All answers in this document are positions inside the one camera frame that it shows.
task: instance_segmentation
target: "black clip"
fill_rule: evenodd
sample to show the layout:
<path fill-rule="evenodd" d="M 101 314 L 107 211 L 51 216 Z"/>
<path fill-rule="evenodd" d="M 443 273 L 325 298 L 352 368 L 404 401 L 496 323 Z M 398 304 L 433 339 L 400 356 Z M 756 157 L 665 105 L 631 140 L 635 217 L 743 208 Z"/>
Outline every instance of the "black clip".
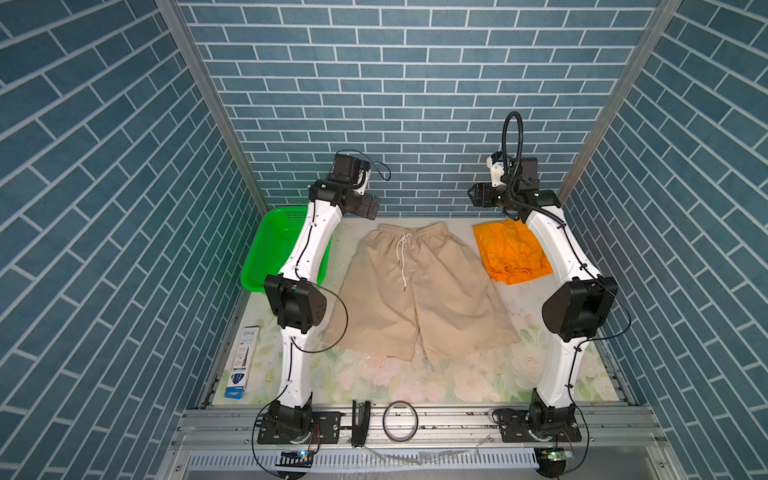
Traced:
<path fill-rule="evenodd" d="M 371 419 L 371 402 L 366 400 L 364 404 L 360 406 L 359 417 L 357 402 L 352 401 L 352 446 L 362 447 L 366 444 L 366 437 L 368 436 L 368 424 Z"/>

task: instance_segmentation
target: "metal rail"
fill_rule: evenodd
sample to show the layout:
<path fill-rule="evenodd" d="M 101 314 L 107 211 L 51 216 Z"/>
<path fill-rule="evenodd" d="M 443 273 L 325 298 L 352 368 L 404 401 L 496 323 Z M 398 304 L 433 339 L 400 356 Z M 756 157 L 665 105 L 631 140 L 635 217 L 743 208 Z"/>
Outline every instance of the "metal rail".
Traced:
<path fill-rule="evenodd" d="M 501 448 L 542 447 L 546 442 L 502 442 L 498 426 L 490 413 L 497 408 L 526 409 L 526 404 L 472 404 L 453 406 L 417 405 L 419 431 L 407 445 L 395 444 L 384 435 L 382 415 L 384 406 L 374 406 L 366 445 L 376 449 L 403 448 Z M 349 447 L 351 436 L 351 406 L 314 405 L 315 411 L 342 413 L 338 445 L 323 445 L 324 449 Z M 584 404 L 581 407 L 590 429 L 590 445 L 610 446 L 665 446 L 667 440 L 649 406 L 627 406 L 624 403 Z M 250 434 L 257 409 L 205 409 L 187 410 L 170 445 L 170 450 L 242 450 L 250 449 Z M 580 428 L 586 443 L 586 430 Z M 393 416 L 387 425 L 403 428 L 412 425 L 409 415 Z M 275 445 L 254 445 L 255 449 L 274 449 Z"/>
<path fill-rule="evenodd" d="M 224 143 L 227 144 L 227 148 L 232 155 L 232 159 L 237 166 L 237 170 L 240 171 L 240 175 L 245 180 L 246 187 L 250 192 L 253 201 L 256 203 L 259 212 L 262 215 L 266 215 L 270 211 L 269 204 L 266 202 L 264 195 L 259 188 L 259 184 L 256 181 L 256 177 L 253 175 L 253 169 L 248 163 L 243 150 L 243 145 L 240 140 L 237 139 L 234 126 L 230 121 L 230 116 L 227 114 L 227 110 L 224 108 L 224 104 L 221 102 L 214 81 L 208 74 L 208 69 L 203 62 L 203 58 L 200 56 L 200 51 L 197 50 L 197 45 L 192 38 L 192 32 L 190 31 L 187 21 L 184 20 L 184 14 L 181 13 L 177 0 L 157 0 L 157 8 L 160 10 L 160 14 L 163 16 L 166 25 L 168 25 L 168 31 L 170 36 L 176 41 L 176 46 L 181 52 L 181 56 L 184 57 L 184 61 L 187 63 L 187 67 L 190 69 L 192 78 L 194 79 L 197 88 L 200 90 L 200 94 L 203 95 L 203 100 L 210 110 L 211 116 L 216 122 L 216 126 L 219 128 L 221 137 L 224 139 Z"/>
<path fill-rule="evenodd" d="M 664 30 L 667 29 L 667 26 L 672 21 L 672 17 L 674 17 L 674 13 L 677 12 L 681 2 L 682 0 L 660 0 L 654 13 L 650 16 L 645 30 L 637 42 L 637 46 L 632 50 L 624 70 L 621 71 L 621 75 L 616 80 L 613 91 L 608 96 L 608 100 L 595 119 L 592 130 L 584 139 L 581 150 L 576 155 L 571 169 L 563 178 L 563 183 L 558 190 L 558 198 L 561 202 L 565 202 L 573 189 L 576 188 L 578 179 L 584 173 L 589 162 L 592 161 L 592 155 L 598 149 L 600 142 L 603 141 L 603 137 L 611 126 L 611 122 L 616 118 L 619 108 L 621 108 L 627 95 L 629 95 L 632 85 L 634 85 L 637 77 L 640 76 L 643 67 L 645 67 L 648 58 L 650 58 L 650 54 L 656 48 L 659 40 L 661 40 L 661 35 L 664 34 Z"/>

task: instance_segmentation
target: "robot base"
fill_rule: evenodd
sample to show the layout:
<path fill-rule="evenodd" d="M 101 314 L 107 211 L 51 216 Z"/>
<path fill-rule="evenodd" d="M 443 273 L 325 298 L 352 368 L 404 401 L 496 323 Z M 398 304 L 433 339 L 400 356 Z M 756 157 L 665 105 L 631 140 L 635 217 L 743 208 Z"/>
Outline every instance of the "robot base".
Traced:
<path fill-rule="evenodd" d="M 338 443 L 341 412 L 313 412 L 312 397 L 301 409 L 291 409 L 280 402 L 270 405 L 266 415 L 257 422 L 258 443 L 261 445 L 290 445 L 317 442 L 316 429 L 320 430 L 320 443 Z"/>
<path fill-rule="evenodd" d="M 576 423 L 576 406 L 556 409 L 547 406 L 533 390 L 528 411 L 498 409 L 494 412 L 504 443 L 547 442 L 557 438 L 563 442 L 581 441 L 581 432 Z"/>

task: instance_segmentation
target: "green basket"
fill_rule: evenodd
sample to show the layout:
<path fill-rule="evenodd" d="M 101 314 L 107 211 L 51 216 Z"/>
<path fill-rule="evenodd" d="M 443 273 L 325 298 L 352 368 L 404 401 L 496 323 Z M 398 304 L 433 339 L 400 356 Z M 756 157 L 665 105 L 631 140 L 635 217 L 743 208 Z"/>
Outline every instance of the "green basket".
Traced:
<path fill-rule="evenodd" d="M 306 220 L 306 209 L 306 205 L 279 207 L 264 215 L 240 274 L 240 282 L 246 290 L 263 292 L 266 276 L 277 275 L 283 268 L 299 239 Z M 328 242 L 317 273 L 317 283 L 322 283 L 326 277 L 330 250 L 331 243 Z"/>

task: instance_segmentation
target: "orange cloth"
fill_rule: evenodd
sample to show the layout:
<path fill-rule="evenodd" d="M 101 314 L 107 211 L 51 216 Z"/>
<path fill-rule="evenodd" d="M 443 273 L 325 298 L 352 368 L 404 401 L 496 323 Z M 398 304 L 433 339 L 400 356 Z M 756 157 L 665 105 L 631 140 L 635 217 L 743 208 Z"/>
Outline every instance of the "orange cloth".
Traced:
<path fill-rule="evenodd" d="M 488 275 L 507 285 L 528 282 L 552 273 L 536 236 L 522 222 L 481 223 L 472 226 Z"/>

